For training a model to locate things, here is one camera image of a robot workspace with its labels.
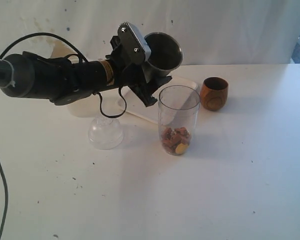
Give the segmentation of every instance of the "white wall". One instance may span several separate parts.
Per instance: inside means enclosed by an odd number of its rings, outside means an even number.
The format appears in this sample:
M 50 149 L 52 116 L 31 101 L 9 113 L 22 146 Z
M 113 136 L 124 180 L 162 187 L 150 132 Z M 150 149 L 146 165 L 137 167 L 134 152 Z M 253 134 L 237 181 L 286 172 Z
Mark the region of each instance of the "white wall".
M 109 41 L 124 21 L 143 34 L 175 37 L 183 64 L 288 63 L 300 32 L 300 0 L 0 0 L 0 52 L 45 31 L 96 60 L 111 52 Z M 12 52 L 49 57 L 53 46 L 38 37 Z

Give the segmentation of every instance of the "white tray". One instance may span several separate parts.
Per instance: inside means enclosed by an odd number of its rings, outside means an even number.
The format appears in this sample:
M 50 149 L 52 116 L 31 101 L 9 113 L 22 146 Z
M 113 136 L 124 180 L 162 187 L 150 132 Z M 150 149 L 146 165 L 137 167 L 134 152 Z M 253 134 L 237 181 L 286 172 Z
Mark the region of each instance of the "white tray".
M 172 80 L 168 82 L 167 84 L 160 87 L 153 96 L 158 99 L 159 93 L 162 89 L 172 86 L 172 85 L 183 85 L 190 87 L 194 90 L 197 90 L 198 84 L 194 81 L 191 81 L 189 79 L 172 75 Z M 130 114 L 136 115 L 140 118 L 143 118 L 145 120 L 148 120 L 149 122 L 152 122 L 154 124 L 158 124 L 158 102 L 155 103 L 153 106 L 145 107 L 143 102 L 129 89 L 129 91 L 123 95 L 123 97 L 126 100 L 127 108 L 126 111 Z M 119 106 L 121 110 L 125 109 L 125 102 L 120 97 L 116 104 Z

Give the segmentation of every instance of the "black cable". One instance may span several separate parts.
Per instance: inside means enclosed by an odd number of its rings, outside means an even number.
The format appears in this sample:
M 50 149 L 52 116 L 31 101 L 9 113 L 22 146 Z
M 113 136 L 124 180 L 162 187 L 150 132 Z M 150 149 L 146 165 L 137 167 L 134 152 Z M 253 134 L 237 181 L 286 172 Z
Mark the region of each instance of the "black cable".
M 6 216 L 7 216 L 7 211 L 8 211 L 8 198 L 9 198 L 7 180 L 6 180 L 4 170 L 2 169 L 1 163 L 0 163 L 0 175 L 1 175 L 3 187 L 4 187 L 4 210 L 3 210 L 2 221 L 1 221 L 1 225 L 0 225 L 0 239 L 1 239 L 2 233 L 4 231 L 5 222 L 6 222 Z
M 72 48 L 81 58 L 83 58 L 83 60 L 88 63 L 88 59 L 74 46 L 72 45 L 69 41 L 67 41 L 66 39 L 64 39 L 63 37 L 61 36 L 58 36 L 56 34 L 53 34 L 53 33 L 50 33 L 50 32 L 36 32 L 36 33 L 31 33 L 31 34 L 28 34 L 28 35 L 25 35 L 23 37 L 20 37 L 19 39 L 17 39 L 16 41 L 14 41 L 13 43 L 11 43 L 1 54 L 0 54 L 0 59 L 2 59 L 6 54 L 7 52 L 10 51 L 10 49 L 12 49 L 15 45 L 17 45 L 18 43 L 26 40 L 26 39 L 30 39 L 30 38 L 33 38 L 33 37 L 37 37 L 37 36 L 48 36 L 48 37 L 52 37 L 52 38 L 55 38 L 55 39 L 58 39 L 62 42 L 64 42 L 65 44 L 67 44 L 70 48 Z
M 102 100 L 103 100 L 103 97 L 102 97 L 101 93 L 100 93 L 100 92 L 94 93 L 94 94 L 98 94 L 98 95 L 99 95 L 99 98 L 100 98 L 100 112 L 101 112 L 101 114 L 102 114 L 103 116 L 105 116 L 105 117 L 107 117 L 107 118 L 109 118 L 109 119 L 116 119 L 116 118 L 121 117 L 121 116 L 126 112 L 126 110 L 127 110 L 127 101 L 126 101 L 125 98 L 122 96 L 121 90 L 122 90 L 122 86 L 119 87 L 118 92 L 119 92 L 120 97 L 121 97 L 121 98 L 123 99 L 123 101 L 124 101 L 125 107 L 124 107 L 123 112 L 120 113 L 120 114 L 118 114 L 118 115 L 107 115 L 107 114 L 105 114 L 104 111 L 102 110 Z

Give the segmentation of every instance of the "gold coin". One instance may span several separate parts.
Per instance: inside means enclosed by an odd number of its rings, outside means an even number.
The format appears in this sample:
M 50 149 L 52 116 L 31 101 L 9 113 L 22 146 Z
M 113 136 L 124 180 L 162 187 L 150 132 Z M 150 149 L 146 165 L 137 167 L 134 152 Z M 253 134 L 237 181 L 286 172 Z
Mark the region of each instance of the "gold coin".
M 186 152 L 186 150 L 187 150 L 188 147 L 189 147 L 188 144 L 180 143 L 180 144 L 176 147 L 175 153 L 176 153 L 176 154 L 179 154 L 179 155 L 184 154 L 184 153 Z

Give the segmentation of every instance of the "brown wooden cup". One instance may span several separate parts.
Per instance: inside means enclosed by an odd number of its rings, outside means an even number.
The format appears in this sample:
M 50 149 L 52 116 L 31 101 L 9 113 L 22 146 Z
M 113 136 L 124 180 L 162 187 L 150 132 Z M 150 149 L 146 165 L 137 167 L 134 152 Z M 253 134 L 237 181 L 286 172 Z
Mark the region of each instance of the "brown wooden cup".
M 209 77 L 203 81 L 200 101 L 205 109 L 217 111 L 221 109 L 228 98 L 229 84 L 220 77 Z

